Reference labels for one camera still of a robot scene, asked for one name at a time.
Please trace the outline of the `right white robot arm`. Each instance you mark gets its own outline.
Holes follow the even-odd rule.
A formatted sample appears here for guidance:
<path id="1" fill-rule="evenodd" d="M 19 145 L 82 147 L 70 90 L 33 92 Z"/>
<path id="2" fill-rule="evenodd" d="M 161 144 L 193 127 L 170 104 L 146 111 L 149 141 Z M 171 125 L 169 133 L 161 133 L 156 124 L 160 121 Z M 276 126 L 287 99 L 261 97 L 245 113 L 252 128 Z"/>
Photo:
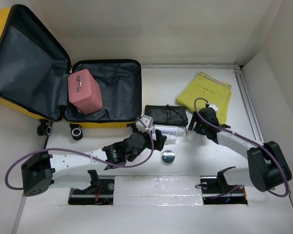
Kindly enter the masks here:
<path id="1" fill-rule="evenodd" d="M 254 141 L 235 133 L 230 126 L 219 124 L 216 112 L 211 107 L 194 111 L 188 130 L 243 156 L 248 161 L 250 182 L 257 190 L 268 192 L 284 184 L 286 193 L 289 193 L 288 182 L 293 176 L 278 143 Z"/>

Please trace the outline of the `yellow-green shorts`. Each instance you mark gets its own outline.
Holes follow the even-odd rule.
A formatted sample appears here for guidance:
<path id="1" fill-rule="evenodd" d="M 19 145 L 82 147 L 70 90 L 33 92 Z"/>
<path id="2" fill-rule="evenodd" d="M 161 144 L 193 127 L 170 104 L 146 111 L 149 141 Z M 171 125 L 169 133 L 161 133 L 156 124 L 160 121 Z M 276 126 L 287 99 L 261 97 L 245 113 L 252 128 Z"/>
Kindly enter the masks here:
<path id="1" fill-rule="evenodd" d="M 203 100 L 199 100 L 194 104 L 197 98 L 204 98 L 210 104 L 217 106 L 216 115 L 219 123 L 225 124 L 231 97 L 231 87 L 231 84 L 219 81 L 201 72 L 176 98 L 176 103 L 186 107 L 192 113 L 195 111 L 195 106 L 197 109 L 205 107 L 206 103 Z"/>

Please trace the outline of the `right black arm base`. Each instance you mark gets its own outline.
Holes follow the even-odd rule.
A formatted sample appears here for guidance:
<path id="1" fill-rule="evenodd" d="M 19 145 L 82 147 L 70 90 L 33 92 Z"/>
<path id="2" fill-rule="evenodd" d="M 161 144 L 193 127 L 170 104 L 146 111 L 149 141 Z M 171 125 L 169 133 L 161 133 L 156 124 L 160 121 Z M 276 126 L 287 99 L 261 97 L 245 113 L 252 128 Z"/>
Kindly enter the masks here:
<path id="1" fill-rule="evenodd" d="M 195 185 L 202 192 L 204 205 L 248 205 L 246 191 L 243 185 L 229 185 L 224 173 L 235 168 L 227 167 L 214 176 L 201 176 L 200 183 Z"/>

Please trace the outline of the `yellow hard-shell suitcase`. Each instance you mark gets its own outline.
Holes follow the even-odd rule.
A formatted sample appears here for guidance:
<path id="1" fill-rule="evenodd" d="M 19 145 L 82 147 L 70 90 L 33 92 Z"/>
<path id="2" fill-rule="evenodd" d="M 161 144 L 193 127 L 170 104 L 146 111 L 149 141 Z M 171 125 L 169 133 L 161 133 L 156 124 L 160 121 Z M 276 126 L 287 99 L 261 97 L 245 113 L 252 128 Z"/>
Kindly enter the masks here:
<path id="1" fill-rule="evenodd" d="M 67 80 L 88 70 L 100 87 L 102 109 L 85 115 L 68 100 Z M 133 59 L 70 57 L 25 5 L 0 10 L 0 103 L 39 120 L 37 133 L 66 120 L 74 140 L 83 129 L 125 128 L 142 113 L 142 68 Z"/>

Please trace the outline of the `round silver tin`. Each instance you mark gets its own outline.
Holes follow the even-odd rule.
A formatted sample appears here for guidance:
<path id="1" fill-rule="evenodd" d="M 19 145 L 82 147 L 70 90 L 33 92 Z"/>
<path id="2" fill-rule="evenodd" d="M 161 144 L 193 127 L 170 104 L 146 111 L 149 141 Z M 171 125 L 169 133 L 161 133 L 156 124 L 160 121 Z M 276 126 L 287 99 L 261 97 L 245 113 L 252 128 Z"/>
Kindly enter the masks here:
<path id="1" fill-rule="evenodd" d="M 162 153 L 162 163 L 170 165 L 175 160 L 175 153 L 172 150 L 166 150 Z"/>

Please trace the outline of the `white spray bottle blue text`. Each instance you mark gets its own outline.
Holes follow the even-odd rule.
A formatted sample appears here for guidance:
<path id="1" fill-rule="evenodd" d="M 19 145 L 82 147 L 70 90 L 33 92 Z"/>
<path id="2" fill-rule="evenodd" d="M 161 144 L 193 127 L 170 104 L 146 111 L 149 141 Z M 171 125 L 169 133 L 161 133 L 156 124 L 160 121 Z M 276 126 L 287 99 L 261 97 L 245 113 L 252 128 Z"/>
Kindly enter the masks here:
<path id="1" fill-rule="evenodd" d="M 169 126 L 169 125 L 152 125 L 152 130 L 159 130 L 163 135 L 173 135 L 176 137 L 183 137 L 186 134 L 184 127 Z"/>

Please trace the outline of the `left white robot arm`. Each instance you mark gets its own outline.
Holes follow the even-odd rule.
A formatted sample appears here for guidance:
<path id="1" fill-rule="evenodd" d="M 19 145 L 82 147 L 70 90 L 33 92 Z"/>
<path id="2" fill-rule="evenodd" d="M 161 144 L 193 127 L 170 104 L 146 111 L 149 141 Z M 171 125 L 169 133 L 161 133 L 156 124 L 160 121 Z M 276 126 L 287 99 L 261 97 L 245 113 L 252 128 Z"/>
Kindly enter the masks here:
<path id="1" fill-rule="evenodd" d="M 51 154 L 48 149 L 33 154 L 21 166 L 24 196 L 36 196 L 50 188 L 74 188 L 94 194 L 101 188 L 99 164 L 105 170 L 128 168 L 145 149 L 161 151 L 167 136 L 157 130 L 150 134 L 136 132 L 123 141 L 104 146 L 101 149 L 106 159 L 100 159 L 97 151 L 77 153 L 67 151 L 66 155 Z"/>

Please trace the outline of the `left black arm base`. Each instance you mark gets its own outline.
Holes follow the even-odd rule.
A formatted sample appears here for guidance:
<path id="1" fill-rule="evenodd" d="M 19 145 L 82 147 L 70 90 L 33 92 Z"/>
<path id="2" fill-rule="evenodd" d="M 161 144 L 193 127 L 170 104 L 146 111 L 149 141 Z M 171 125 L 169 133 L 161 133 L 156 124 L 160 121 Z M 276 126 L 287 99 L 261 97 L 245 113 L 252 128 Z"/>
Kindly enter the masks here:
<path id="1" fill-rule="evenodd" d="M 98 175 L 96 170 L 88 170 L 90 185 L 80 190 L 71 188 L 69 205 L 113 205 L 115 176 Z"/>

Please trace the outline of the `black drawstring pouch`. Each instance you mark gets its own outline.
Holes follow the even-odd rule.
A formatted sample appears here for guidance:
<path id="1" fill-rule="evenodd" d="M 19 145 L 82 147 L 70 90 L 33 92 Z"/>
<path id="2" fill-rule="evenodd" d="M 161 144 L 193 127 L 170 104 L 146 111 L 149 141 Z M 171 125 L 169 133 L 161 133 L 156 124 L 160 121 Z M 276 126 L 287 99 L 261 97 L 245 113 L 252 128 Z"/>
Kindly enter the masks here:
<path id="1" fill-rule="evenodd" d="M 186 108 L 182 106 L 158 106 L 146 105 L 145 115 L 154 119 L 156 125 L 169 125 L 169 126 L 187 126 L 188 117 Z"/>

